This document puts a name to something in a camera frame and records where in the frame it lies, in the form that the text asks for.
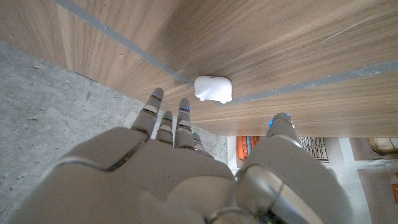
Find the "white wall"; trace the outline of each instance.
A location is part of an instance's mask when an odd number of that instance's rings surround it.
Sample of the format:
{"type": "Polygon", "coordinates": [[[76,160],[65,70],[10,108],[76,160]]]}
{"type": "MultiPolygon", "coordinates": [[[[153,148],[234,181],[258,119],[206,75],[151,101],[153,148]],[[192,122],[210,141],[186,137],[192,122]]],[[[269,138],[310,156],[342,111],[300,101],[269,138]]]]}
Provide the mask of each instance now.
{"type": "MultiPolygon", "coordinates": [[[[325,146],[330,161],[325,166],[336,173],[339,183],[346,190],[353,206],[356,223],[372,223],[372,220],[374,223],[396,223],[398,220],[398,204],[394,202],[391,185],[380,188],[377,192],[389,200],[372,201],[370,203],[371,209],[369,209],[365,191],[369,193],[371,186],[365,185],[364,191],[358,170],[377,169],[379,174],[383,175],[374,176],[372,177],[373,180],[380,179],[381,182],[381,178],[383,178],[381,176],[388,176],[389,182],[396,184],[398,179],[395,173],[398,172],[398,160],[355,161],[349,138],[326,138],[325,146]],[[386,212],[377,212],[377,210],[385,210],[386,212]]],[[[368,200],[375,200],[375,197],[368,197],[368,200]]]]}

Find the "robot finger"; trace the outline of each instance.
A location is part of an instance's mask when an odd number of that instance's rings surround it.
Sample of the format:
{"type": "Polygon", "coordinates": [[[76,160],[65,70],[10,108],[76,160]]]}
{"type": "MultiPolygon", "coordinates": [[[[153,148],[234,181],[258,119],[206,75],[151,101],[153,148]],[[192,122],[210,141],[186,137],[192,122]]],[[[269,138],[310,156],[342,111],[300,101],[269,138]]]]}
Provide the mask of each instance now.
{"type": "Polygon", "coordinates": [[[173,114],[170,111],[163,114],[156,140],[173,145],[173,114]]]}
{"type": "Polygon", "coordinates": [[[178,109],[174,147],[195,150],[193,147],[189,100],[186,98],[181,99],[180,108],[178,109]]]}
{"type": "Polygon", "coordinates": [[[156,88],[149,97],[144,108],[138,114],[138,117],[132,124],[131,129],[145,133],[148,138],[150,138],[152,131],[154,130],[162,98],[163,90],[161,88],[156,88]]]}
{"type": "Polygon", "coordinates": [[[195,148],[195,150],[204,150],[205,148],[203,147],[203,144],[200,141],[200,137],[198,133],[193,133],[192,134],[193,137],[193,147],[195,148]]]}

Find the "gray floor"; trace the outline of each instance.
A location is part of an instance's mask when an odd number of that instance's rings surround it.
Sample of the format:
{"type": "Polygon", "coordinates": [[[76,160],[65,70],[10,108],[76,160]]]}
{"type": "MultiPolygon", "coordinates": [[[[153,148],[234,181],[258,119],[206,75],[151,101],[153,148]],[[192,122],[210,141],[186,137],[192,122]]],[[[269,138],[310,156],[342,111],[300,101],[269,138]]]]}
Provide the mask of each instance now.
{"type": "MultiPolygon", "coordinates": [[[[0,42],[0,79],[2,222],[20,206],[54,160],[107,129],[130,126],[144,106],[5,42],[0,42]]],[[[193,131],[200,134],[215,159],[226,163],[225,136],[196,126],[193,131]]]]}

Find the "white plastic object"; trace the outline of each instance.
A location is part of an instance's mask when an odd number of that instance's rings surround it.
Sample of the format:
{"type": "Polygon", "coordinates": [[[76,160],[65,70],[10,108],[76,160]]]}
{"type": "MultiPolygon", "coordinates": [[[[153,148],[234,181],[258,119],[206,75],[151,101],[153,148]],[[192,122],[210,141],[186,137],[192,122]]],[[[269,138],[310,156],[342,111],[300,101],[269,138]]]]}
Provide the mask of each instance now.
{"type": "Polygon", "coordinates": [[[226,103],[232,100],[232,83],[225,77],[200,76],[195,80],[194,87],[195,96],[201,101],[226,103]]]}

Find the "orange object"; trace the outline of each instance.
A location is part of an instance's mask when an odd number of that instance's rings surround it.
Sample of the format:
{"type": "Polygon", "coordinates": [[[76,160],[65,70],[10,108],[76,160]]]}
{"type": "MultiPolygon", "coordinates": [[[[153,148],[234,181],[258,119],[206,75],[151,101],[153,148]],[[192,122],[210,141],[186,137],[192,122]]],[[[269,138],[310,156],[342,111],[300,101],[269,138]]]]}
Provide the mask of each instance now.
{"type": "Polygon", "coordinates": [[[392,191],[394,192],[394,196],[396,197],[396,203],[398,203],[398,184],[392,185],[392,191]]]}
{"type": "Polygon", "coordinates": [[[245,157],[249,156],[248,154],[248,139],[246,136],[242,136],[242,142],[243,142],[243,154],[245,157]]]}
{"type": "Polygon", "coordinates": [[[256,138],[253,136],[251,136],[250,138],[251,138],[251,150],[253,150],[254,146],[256,146],[256,138]]]}
{"type": "Polygon", "coordinates": [[[243,142],[241,136],[236,136],[236,153],[238,154],[238,159],[244,161],[243,142]]]}

